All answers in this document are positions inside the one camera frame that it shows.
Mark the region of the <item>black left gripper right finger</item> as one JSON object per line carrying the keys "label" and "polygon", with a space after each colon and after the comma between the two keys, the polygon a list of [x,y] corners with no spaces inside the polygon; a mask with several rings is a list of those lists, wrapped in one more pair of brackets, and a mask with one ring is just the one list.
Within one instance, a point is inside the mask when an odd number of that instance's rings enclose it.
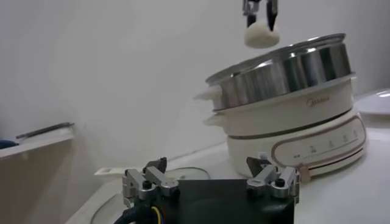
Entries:
{"label": "black left gripper right finger", "polygon": [[266,192],[277,199],[292,197],[299,203],[300,173],[295,167],[279,168],[266,159],[247,157],[246,163],[252,178],[246,181],[247,193],[254,198]]}

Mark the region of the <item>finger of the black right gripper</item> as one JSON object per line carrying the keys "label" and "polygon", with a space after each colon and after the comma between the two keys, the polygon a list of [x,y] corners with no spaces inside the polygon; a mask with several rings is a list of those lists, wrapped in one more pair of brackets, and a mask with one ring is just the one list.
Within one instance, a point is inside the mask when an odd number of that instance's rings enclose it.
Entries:
{"label": "finger of the black right gripper", "polygon": [[247,28],[257,21],[257,12],[261,0],[243,0],[243,16],[246,17]]}
{"label": "finger of the black right gripper", "polygon": [[267,13],[268,27],[270,31],[273,32],[275,21],[278,15],[278,0],[266,1],[266,13]]}

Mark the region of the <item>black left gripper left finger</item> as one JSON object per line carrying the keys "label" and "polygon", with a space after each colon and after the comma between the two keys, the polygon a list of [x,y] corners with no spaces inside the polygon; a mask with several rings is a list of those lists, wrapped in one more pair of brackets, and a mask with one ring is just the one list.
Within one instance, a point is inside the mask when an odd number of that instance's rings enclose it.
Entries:
{"label": "black left gripper left finger", "polygon": [[180,197],[179,182],[165,175],[168,160],[149,161],[141,170],[126,169],[122,176],[122,197],[130,208],[137,201],[153,201],[158,197],[176,201]]}

